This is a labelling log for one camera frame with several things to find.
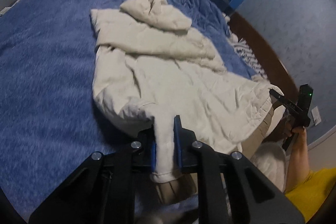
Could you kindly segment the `person's right hand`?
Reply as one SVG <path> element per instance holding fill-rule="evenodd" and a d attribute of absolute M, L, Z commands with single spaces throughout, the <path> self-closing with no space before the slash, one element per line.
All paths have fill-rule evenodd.
<path fill-rule="evenodd" d="M 306 128 L 297 124 L 297 121 L 294 117 L 287 116 L 285 120 L 284 134 L 286 137 L 291 137 L 294 134 L 306 137 L 307 132 Z"/>

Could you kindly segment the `person's right forearm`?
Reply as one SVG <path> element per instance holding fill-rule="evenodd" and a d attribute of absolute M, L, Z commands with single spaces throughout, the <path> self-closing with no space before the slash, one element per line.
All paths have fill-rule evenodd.
<path fill-rule="evenodd" d="M 306 137 L 299 136 L 298 134 L 296 136 L 297 138 L 293 143 L 288 164 L 286 192 L 290 192 L 296 186 L 303 183 L 310 173 L 307 134 Z"/>

